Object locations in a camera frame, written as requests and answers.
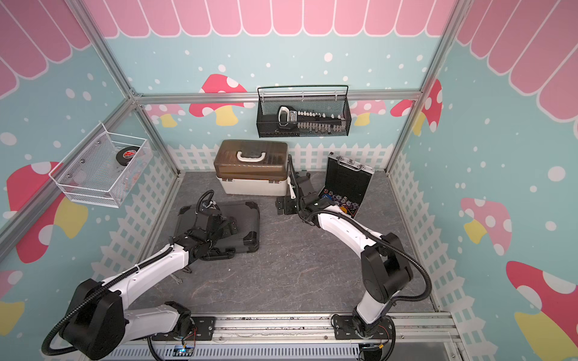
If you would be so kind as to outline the small silver poker case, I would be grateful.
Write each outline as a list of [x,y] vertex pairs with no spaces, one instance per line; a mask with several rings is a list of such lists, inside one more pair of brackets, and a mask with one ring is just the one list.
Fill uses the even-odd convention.
[[325,186],[319,195],[324,198],[324,194],[331,194],[334,200],[330,201],[354,218],[373,174],[373,168],[331,152],[328,155]]

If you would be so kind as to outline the large black poker case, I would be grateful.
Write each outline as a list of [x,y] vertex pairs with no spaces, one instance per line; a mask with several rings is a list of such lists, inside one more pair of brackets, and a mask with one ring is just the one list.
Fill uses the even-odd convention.
[[180,209],[175,242],[196,260],[229,260],[260,247],[260,209],[253,201],[222,202]]

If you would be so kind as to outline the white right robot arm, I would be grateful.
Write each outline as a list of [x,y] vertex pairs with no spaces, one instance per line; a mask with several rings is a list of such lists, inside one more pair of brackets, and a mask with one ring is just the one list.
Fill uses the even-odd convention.
[[365,293],[355,306],[351,320],[334,317],[335,330],[346,329],[359,338],[373,338],[379,332],[393,335],[386,325],[390,309],[399,302],[427,299],[433,285],[426,269],[404,249],[398,236],[374,232],[315,191],[310,176],[287,172],[289,194],[277,198],[279,214],[295,214],[302,222],[337,237],[358,256]]

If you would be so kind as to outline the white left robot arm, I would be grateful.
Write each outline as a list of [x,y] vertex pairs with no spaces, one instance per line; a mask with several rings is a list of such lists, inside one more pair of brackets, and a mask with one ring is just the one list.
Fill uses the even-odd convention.
[[88,279],[75,290],[68,311],[42,342],[45,356],[79,351],[92,360],[134,339],[172,334],[185,341],[198,328],[191,311],[177,302],[136,311],[129,307],[164,278],[206,258],[217,242],[237,232],[236,219],[217,211],[199,213],[194,227],[153,256],[103,281]]

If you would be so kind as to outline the socket wrench set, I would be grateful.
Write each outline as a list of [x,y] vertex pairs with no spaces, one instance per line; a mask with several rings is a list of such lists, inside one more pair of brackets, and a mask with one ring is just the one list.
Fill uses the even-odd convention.
[[314,113],[298,111],[288,106],[281,106],[278,110],[278,131],[305,134],[342,134],[347,132],[348,122],[340,114]]

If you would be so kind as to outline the white and brown tackle box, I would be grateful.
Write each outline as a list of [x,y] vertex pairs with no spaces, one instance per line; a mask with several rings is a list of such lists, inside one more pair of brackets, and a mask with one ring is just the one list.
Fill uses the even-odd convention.
[[228,139],[219,147],[214,168],[229,195],[285,196],[287,159],[284,142]]

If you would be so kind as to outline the black tape roll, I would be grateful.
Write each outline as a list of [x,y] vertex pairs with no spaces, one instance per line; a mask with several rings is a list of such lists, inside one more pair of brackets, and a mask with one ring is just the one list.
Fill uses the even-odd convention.
[[138,153],[140,147],[137,146],[129,146],[122,148],[116,154],[116,161],[119,165],[126,167],[129,165],[131,160],[135,157]]

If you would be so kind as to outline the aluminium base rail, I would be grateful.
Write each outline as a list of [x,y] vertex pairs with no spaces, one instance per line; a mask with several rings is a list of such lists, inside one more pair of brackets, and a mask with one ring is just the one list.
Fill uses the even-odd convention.
[[109,360],[467,360],[447,313],[392,313],[370,334],[348,314],[215,314],[195,317],[185,341],[167,334],[130,341]]

